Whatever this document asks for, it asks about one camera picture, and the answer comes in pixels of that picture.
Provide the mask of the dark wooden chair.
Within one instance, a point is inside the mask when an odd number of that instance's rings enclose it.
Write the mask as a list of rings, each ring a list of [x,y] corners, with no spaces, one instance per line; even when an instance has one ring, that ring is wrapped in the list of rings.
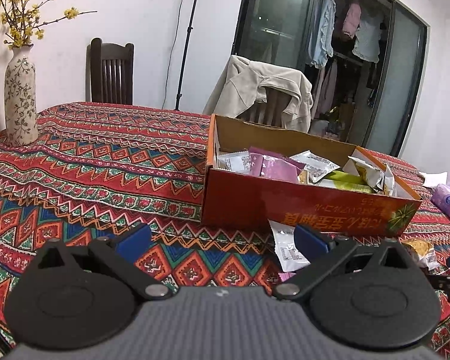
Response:
[[[91,101],[131,105],[135,47],[104,43],[95,37],[90,43]]]

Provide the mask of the dark sliding glass door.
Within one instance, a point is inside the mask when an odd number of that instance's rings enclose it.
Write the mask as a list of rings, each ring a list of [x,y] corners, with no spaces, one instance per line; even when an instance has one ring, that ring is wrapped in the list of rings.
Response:
[[[428,28],[397,0],[242,0],[235,54],[303,72],[311,133],[399,155]]]

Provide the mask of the green white snack packet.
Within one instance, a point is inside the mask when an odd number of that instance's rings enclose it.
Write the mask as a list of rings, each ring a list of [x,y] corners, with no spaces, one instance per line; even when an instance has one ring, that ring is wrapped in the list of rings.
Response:
[[[315,185],[364,194],[373,194],[375,192],[359,175],[352,175],[342,171],[333,171],[327,174]]]

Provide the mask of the studio light on stand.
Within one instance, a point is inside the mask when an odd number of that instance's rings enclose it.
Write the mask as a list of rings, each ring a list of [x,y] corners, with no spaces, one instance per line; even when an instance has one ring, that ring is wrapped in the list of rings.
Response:
[[[182,55],[182,60],[181,60],[180,72],[179,72],[179,76],[178,76],[178,88],[177,88],[177,93],[175,96],[175,110],[176,111],[179,110],[180,101],[183,96],[184,73],[185,73],[186,62],[187,62],[187,57],[188,57],[190,39],[191,39],[192,31],[193,31],[193,21],[194,21],[196,9],[197,9],[197,1],[198,0],[193,0],[193,4],[191,7],[190,16],[189,16],[189,20],[188,20],[188,24],[187,24],[187,29],[186,29],[184,50],[183,50],[183,55]]]

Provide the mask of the white hanging top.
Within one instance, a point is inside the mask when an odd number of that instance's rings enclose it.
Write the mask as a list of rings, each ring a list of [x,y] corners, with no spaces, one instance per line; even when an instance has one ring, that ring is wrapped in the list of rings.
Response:
[[[364,16],[355,34],[356,40],[352,53],[369,63],[378,63],[380,58],[380,16]]]

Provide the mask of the yellow flower branches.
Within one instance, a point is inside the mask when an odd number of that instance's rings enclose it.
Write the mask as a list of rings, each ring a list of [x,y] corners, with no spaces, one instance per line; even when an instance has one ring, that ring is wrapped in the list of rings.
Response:
[[[0,25],[4,28],[3,43],[10,49],[32,47],[33,39],[44,38],[44,28],[64,20],[74,20],[79,16],[97,13],[96,10],[79,10],[69,7],[56,19],[46,21],[41,18],[41,9],[57,0],[0,0]]]

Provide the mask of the white tissue paper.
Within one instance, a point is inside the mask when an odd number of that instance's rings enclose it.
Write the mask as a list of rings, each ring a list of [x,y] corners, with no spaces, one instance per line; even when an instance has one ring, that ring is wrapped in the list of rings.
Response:
[[[426,173],[426,172],[419,172],[419,174],[424,179],[423,186],[424,188],[428,189],[434,189],[438,185],[445,185],[447,183],[447,172],[441,172],[441,173]]]

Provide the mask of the beige jacket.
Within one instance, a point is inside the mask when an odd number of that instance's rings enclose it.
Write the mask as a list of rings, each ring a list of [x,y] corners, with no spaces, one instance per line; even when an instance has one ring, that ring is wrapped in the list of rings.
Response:
[[[203,113],[235,118],[256,103],[267,103],[266,92],[274,89],[291,97],[280,115],[282,128],[308,133],[314,100],[312,84],[291,67],[231,55],[210,94]]]

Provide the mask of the white printed snack packet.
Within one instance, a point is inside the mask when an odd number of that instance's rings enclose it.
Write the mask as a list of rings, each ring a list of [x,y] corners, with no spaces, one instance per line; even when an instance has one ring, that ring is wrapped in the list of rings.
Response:
[[[295,154],[290,158],[291,160],[304,165],[304,169],[308,172],[309,180],[313,184],[318,183],[326,175],[340,168],[340,166],[334,162],[313,154],[309,150]]]

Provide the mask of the yellow white snack packet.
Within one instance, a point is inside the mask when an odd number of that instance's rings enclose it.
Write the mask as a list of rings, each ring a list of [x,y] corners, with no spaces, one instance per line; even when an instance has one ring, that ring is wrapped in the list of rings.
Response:
[[[409,238],[402,240],[401,244],[420,268],[431,272],[441,266],[437,261],[433,243],[420,238]]]

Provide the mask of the pink hanging garment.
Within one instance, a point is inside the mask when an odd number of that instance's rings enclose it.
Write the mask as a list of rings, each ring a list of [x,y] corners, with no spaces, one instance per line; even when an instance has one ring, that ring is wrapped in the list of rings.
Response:
[[[352,39],[359,28],[361,21],[362,9],[358,2],[352,2],[345,15],[342,24],[342,34],[344,37]]]

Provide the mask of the light blue hanging shirt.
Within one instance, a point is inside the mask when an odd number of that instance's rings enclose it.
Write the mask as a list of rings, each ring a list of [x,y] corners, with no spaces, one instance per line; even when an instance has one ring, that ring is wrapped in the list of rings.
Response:
[[[316,69],[324,68],[333,56],[332,35],[336,11],[335,0],[319,0],[314,9],[306,63]]]

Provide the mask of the floral ceramic vase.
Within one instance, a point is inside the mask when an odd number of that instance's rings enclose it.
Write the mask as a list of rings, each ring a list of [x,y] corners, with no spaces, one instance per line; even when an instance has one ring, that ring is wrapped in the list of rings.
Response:
[[[11,146],[27,146],[38,138],[35,64],[32,46],[13,49],[4,76],[5,130]]]

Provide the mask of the red patterned tablecloth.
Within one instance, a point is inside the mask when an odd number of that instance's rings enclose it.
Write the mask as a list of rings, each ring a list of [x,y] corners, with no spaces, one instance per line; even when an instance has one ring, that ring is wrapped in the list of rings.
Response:
[[[0,133],[0,328],[9,359],[450,359],[450,302],[427,274],[450,275],[450,221],[413,166],[350,158],[375,192],[400,177],[421,205],[399,236],[347,236],[355,255],[300,301],[272,290],[285,273],[266,231],[201,223],[211,117],[66,103],[42,111],[39,137]],[[99,272],[97,237],[149,225],[135,262],[173,295],[141,301]],[[401,241],[434,245],[420,268]]]

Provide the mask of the pink snack packet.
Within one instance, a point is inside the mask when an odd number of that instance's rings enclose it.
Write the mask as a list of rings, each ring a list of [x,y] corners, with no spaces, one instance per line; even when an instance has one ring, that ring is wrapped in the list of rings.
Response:
[[[250,172],[252,176],[298,183],[298,176],[305,165],[282,154],[257,147],[249,148]]]

